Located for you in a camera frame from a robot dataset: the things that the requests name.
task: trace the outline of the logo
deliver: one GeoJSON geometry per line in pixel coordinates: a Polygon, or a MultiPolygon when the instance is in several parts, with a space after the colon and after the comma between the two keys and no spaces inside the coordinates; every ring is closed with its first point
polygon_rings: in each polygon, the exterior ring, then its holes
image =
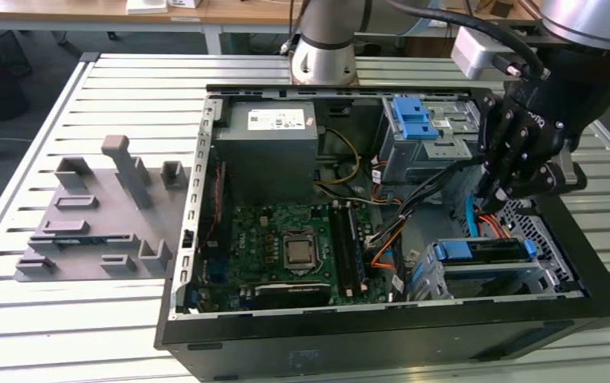
{"type": "Polygon", "coordinates": [[[546,120],[544,119],[544,117],[532,112],[528,112],[528,114],[532,117],[532,119],[534,120],[534,122],[540,125],[540,128],[544,129],[544,127],[546,126],[546,120]]]}

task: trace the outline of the ram slot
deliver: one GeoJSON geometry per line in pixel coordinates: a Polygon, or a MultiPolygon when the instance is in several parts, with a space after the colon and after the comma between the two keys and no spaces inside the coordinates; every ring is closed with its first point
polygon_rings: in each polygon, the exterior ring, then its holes
{"type": "Polygon", "coordinates": [[[330,233],[334,244],[336,272],[338,274],[340,293],[350,298],[361,293],[360,271],[354,227],[350,209],[345,206],[329,209],[330,233]]]}

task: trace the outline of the power supply label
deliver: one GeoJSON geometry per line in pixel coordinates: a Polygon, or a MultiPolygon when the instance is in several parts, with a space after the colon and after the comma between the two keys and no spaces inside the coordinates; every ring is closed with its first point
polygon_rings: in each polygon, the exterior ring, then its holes
{"type": "Polygon", "coordinates": [[[305,129],[302,109],[253,109],[249,112],[249,130],[305,129]]]}

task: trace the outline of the motherboard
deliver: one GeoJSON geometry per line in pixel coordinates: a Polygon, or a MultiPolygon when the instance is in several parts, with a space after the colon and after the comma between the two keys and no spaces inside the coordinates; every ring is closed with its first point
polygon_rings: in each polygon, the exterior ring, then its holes
{"type": "Polygon", "coordinates": [[[364,204],[237,207],[229,259],[209,263],[210,310],[385,302],[382,275],[365,274],[372,232],[364,204]]]}

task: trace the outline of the blue plastic latch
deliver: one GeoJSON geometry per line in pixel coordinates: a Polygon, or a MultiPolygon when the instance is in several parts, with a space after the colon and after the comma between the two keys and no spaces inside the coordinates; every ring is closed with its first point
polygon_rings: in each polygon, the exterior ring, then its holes
{"type": "Polygon", "coordinates": [[[534,241],[532,239],[525,239],[524,245],[525,245],[525,250],[528,251],[529,257],[537,258],[538,251],[537,251],[537,245],[534,245],[534,241]]]}
{"type": "Polygon", "coordinates": [[[442,247],[442,244],[434,245],[434,253],[437,254],[437,259],[440,261],[446,259],[446,253],[445,253],[445,248],[442,247]]]}
{"type": "Polygon", "coordinates": [[[472,249],[468,246],[466,242],[464,242],[464,241],[442,242],[442,246],[445,247],[448,259],[470,259],[470,258],[473,258],[472,249]]]}
{"type": "Polygon", "coordinates": [[[440,132],[430,124],[430,111],[418,98],[398,97],[393,99],[394,114],[402,126],[404,138],[408,140],[434,140],[440,132]]]}

